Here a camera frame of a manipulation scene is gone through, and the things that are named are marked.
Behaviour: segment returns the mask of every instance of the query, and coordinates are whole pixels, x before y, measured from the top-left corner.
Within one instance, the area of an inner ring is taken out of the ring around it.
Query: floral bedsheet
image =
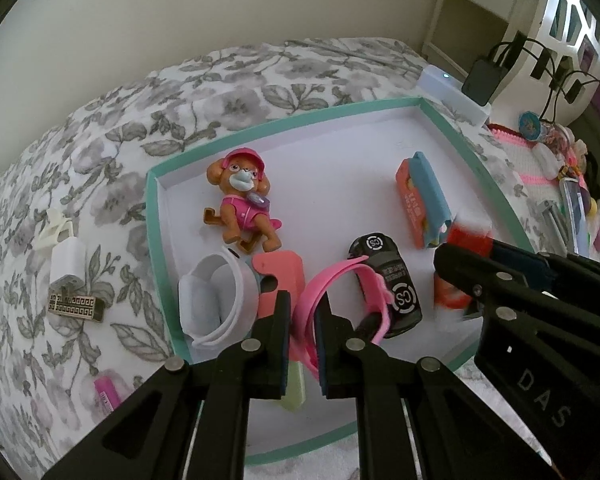
[[[126,397],[172,353],[146,241],[149,168],[264,121],[412,95],[425,65],[381,38],[223,49],[101,95],[22,153],[0,176],[0,448],[21,478],[40,478],[104,418],[95,378],[111,377]],[[548,248],[502,146],[432,103],[488,168],[534,247]],[[84,292],[105,300],[101,324],[45,313],[50,259],[31,244],[49,207],[72,218],[87,245]]]

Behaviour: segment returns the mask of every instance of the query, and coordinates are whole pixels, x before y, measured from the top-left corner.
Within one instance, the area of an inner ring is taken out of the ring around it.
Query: tray
[[[206,167],[238,146],[257,150],[271,181],[272,218],[283,248],[304,261],[307,281],[346,257],[352,241],[380,231],[397,243],[420,297],[423,320],[386,340],[389,355],[415,361],[432,355],[459,367],[477,347],[481,319],[440,333],[432,319],[433,250],[417,250],[400,206],[395,172],[420,150],[429,159],[452,214],[481,212],[494,236],[527,248],[509,203],[474,152],[423,98],[399,98],[316,110],[271,121],[175,156],[148,173],[147,235],[158,296],[176,354],[190,361],[178,320],[177,285],[198,260],[222,244],[220,228],[203,224],[205,207],[222,194]],[[362,295],[353,276],[329,289],[334,313],[357,323]],[[296,456],[356,431],[353,400],[326,400],[305,370],[306,402],[295,413],[272,401],[252,400],[246,463]]]

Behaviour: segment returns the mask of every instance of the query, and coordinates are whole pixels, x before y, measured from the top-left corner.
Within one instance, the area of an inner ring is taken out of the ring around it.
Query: white watch
[[[211,359],[250,332],[258,312],[258,283],[247,263],[222,247],[180,278],[178,300],[182,331],[199,354],[193,359]]]

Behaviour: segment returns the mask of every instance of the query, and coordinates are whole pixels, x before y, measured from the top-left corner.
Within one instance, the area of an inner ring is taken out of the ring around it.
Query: toy dog's leg
[[[262,243],[262,249],[266,253],[270,253],[271,251],[275,251],[282,247],[282,242],[276,233],[276,230],[271,225],[271,220],[267,215],[259,214],[256,215],[253,219],[256,227],[267,237],[267,240]]]
[[[240,240],[240,226],[238,219],[235,217],[235,207],[231,204],[220,206],[220,218],[222,223],[226,225],[226,229],[222,233],[222,240],[225,244],[232,244]]]
[[[216,216],[216,210],[211,207],[205,207],[202,221],[207,225],[224,225],[222,218]]]
[[[248,240],[241,239],[238,242],[238,248],[245,254],[251,254],[261,238],[262,233],[260,231],[254,231],[251,238]]]

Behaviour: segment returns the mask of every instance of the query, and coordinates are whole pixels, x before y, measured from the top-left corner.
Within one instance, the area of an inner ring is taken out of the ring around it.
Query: purple tube
[[[112,413],[122,403],[113,382],[108,377],[105,376],[96,379],[93,381],[93,385],[96,387],[107,415]]]

